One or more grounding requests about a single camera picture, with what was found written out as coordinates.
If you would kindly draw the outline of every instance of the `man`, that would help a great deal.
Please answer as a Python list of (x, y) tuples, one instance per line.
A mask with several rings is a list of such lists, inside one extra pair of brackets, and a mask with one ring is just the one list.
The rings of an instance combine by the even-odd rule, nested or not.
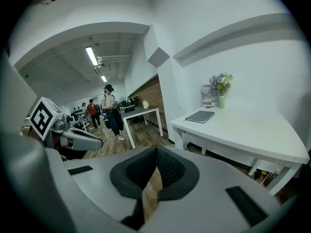
[(92, 118), (91, 116), (88, 114), (88, 112), (86, 111), (86, 103), (82, 103), (82, 111), (85, 113), (85, 115), (87, 116), (87, 121), (89, 122), (89, 124), (91, 125), (90, 130), (94, 129), (93, 123), (92, 123)]
[(99, 121), (99, 116), (97, 114), (97, 108), (96, 108), (96, 105), (93, 103), (93, 99), (89, 100), (89, 105), (87, 106), (86, 111), (92, 118), (92, 122), (93, 122), (93, 126), (95, 127), (95, 130), (98, 130), (95, 119), (97, 120), (98, 126), (100, 126), (101, 123)]
[(122, 118), (115, 105), (116, 101), (115, 96), (111, 94), (111, 92), (114, 91), (114, 89), (110, 84), (107, 84), (104, 89), (105, 94), (102, 96), (102, 103), (101, 103), (102, 109), (106, 110), (106, 117), (108, 118), (110, 127), (115, 136), (118, 137), (119, 141), (124, 141), (125, 138), (120, 135), (120, 130), (123, 130)]

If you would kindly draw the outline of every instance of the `ceiling light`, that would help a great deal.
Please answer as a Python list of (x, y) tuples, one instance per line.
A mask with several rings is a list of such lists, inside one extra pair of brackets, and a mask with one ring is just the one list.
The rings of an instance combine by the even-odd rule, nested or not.
[(106, 79), (105, 76), (101, 76), (101, 78), (102, 78), (102, 80), (103, 80), (104, 82), (107, 82), (107, 79)]
[(93, 53), (92, 47), (87, 47), (86, 51), (87, 51), (87, 54), (88, 54), (89, 58), (91, 59), (93, 65), (98, 66), (98, 63), (97, 63), (97, 60), (96, 60), (95, 55)]

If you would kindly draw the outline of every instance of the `notebook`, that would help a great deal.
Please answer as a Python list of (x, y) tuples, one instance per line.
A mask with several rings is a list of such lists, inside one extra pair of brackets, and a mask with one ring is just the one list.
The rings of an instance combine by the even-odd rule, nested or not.
[(213, 115), (215, 115), (215, 112), (213, 111), (198, 111), (192, 114), (191, 116), (187, 117), (186, 120), (199, 123), (206, 123), (206, 121), (209, 120)]

